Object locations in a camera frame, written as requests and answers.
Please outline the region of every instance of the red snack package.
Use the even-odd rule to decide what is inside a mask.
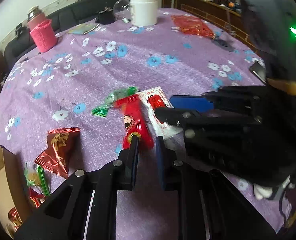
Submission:
[[[124,115],[124,124],[126,128],[126,135],[123,141],[123,149],[130,147],[131,137],[138,136],[141,147],[152,149],[154,142],[148,131],[145,120],[141,114],[140,99],[138,95],[132,95],[115,102],[116,107],[121,107]]]
[[[17,231],[17,229],[22,225],[22,221],[21,218],[19,217],[18,213],[17,213],[17,209],[15,207],[13,207],[9,212],[8,212],[8,219],[10,220],[10,222],[12,222],[15,232]]]
[[[195,34],[214,39],[215,34],[199,18],[184,15],[171,15],[174,25],[180,28],[185,34]]]
[[[48,148],[35,159],[35,163],[67,179],[70,152],[75,145],[76,137],[79,135],[80,128],[78,127],[48,131]]]
[[[34,191],[31,187],[29,188],[29,196],[35,207],[39,207],[46,199],[45,195],[39,194]]]

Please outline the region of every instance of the cardboard box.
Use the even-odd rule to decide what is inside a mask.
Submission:
[[[8,212],[13,207],[16,207],[22,222],[32,212],[21,183],[16,155],[0,146],[0,225],[11,237]]]

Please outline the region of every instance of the floral tablecloth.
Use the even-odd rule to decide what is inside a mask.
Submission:
[[[185,35],[173,25],[174,14],[185,13],[161,9],[158,23],[151,27],[118,20],[84,36],[61,32],[48,52],[27,53],[23,58],[29,60],[15,64],[0,94],[0,145],[15,153],[21,165],[32,163],[47,147],[48,130],[78,126],[80,144],[70,159],[69,174],[93,171],[116,159],[125,134],[118,109],[106,118],[90,114],[113,89],[161,86],[170,98],[220,86],[260,84],[248,67],[262,60],[248,47],[233,39],[235,50],[228,52],[208,38]],[[184,149],[183,140],[171,143]],[[52,175],[51,191],[63,181]],[[230,181],[278,231],[283,224],[278,202],[257,201],[250,183],[234,176]],[[155,151],[141,152],[135,190],[118,192],[116,239],[176,239],[176,194],[159,186]],[[288,213],[287,200],[283,206]]]

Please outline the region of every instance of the black sofa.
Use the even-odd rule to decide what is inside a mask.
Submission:
[[[47,18],[52,19],[52,28],[55,33],[59,33],[96,18],[98,12],[103,11],[105,7],[112,8],[117,1],[80,0],[48,15]],[[23,30],[18,38],[10,41],[4,52],[9,72],[18,59],[35,47],[36,45],[29,35],[29,29]]]

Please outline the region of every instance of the white jar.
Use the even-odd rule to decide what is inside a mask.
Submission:
[[[157,0],[130,0],[131,23],[148,26],[157,23]]]

